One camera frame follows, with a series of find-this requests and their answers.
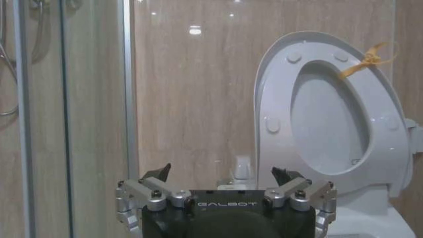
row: metal bracket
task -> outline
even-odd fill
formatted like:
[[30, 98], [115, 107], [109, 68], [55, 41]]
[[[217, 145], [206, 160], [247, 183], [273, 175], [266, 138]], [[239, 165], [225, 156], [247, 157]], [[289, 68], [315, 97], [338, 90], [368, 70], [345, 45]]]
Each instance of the metal bracket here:
[[279, 188], [267, 189], [266, 200], [271, 201], [271, 207], [283, 207], [285, 201], [290, 200], [293, 209], [299, 212], [313, 208], [319, 210], [317, 214], [315, 237], [324, 238], [328, 234], [329, 225], [337, 218], [337, 189], [328, 181], [311, 183], [305, 178], [295, 178]]
[[141, 213], [145, 206], [150, 211], [162, 211], [167, 200], [175, 207], [186, 208], [191, 200], [191, 192], [169, 185], [155, 177], [121, 181], [117, 194], [117, 217], [127, 226], [134, 238], [142, 237]]

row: toilet bowl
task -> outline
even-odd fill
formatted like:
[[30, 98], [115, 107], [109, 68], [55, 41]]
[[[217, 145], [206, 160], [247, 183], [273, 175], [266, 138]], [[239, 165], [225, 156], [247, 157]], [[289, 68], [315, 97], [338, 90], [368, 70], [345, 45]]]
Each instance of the toilet bowl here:
[[269, 49], [255, 85], [257, 185], [278, 186], [273, 167], [330, 180], [340, 205], [329, 237], [416, 237], [389, 198], [410, 183], [422, 130], [412, 136], [377, 67], [340, 78], [362, 59], [352, 45], [319, 32], [291, 33]]

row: screw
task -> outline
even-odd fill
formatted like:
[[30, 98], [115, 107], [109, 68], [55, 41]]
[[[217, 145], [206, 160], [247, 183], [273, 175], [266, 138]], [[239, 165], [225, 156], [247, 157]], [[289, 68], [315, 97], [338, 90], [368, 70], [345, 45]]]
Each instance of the screw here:
[[274, 201], [269, 197], [263, 198], [263, 206], [267, 210], [273, 209]]
[[306, 192], [303, 190], [298, 190], [295, 192], [295, 197], [297, 198], [306, 198]]
[[271, 195], [279, 195], [279, 193], [275, 190], [273, 190]]
[[181, 190], [177, 195], [185, 195], [186, 194], [186, 191], [185, 190]]
[[153, 198], [159, 198], [159, 197], [162, 197], [162, 192], [161, 192], [161, 190], [153, 191], [153, 192], [151, 192], [151, 197], [153, 197]]
[[186, 213], [193, 214], [194, 211], [195, 200], [193, 197], [187, 197], [185, 201]]

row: white plastic part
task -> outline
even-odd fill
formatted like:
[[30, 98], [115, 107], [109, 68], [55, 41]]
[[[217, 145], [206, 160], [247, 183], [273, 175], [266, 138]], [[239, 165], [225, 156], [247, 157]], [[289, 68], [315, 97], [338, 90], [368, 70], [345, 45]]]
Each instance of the white plastic part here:
[[251, 170], [250, 156], [237, 156], [237, 166], [234, 172], [235, 180], [247, 180], [254, 177]]
[[[294, 53], [302, 55], [295, 64]], [[344, 60], [334, 56], [341, 53]], [[338, 78], [362, 58], [346, 42], [318, 32], [290, 34], [269, 50], [255, 91], [261, 189], [277, 186], [275, 166], [332, 180], [340, 194], [386, 184], [390, 196], [400, 195], [413, 163], [394, 89], [376, 67]], [[279, 120], [277, 133], [267, 118]]]
[[251, 168], [250, 156], [237, 156], [237, 165], [234, 169], [231, 184], [218, 186], [218, 190], [251, 190], [257, 189], [257, 180]]
[[412, 119], [406, 119], [406, 125], [410, 131], [412, 153], [413, 154], [422, 153], [423, 152], [423, 128]]

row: glass shower door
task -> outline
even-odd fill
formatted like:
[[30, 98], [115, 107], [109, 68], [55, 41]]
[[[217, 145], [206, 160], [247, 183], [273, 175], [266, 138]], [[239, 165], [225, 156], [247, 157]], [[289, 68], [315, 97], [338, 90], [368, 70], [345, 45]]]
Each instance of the glass shower door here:
[[[122, 4], [7, 2], [19, 112], [0, 118], [0, 238], [127, 236], [115, 215], [129, 170]], [[6, 69], [0, 112], [18, 103]]]

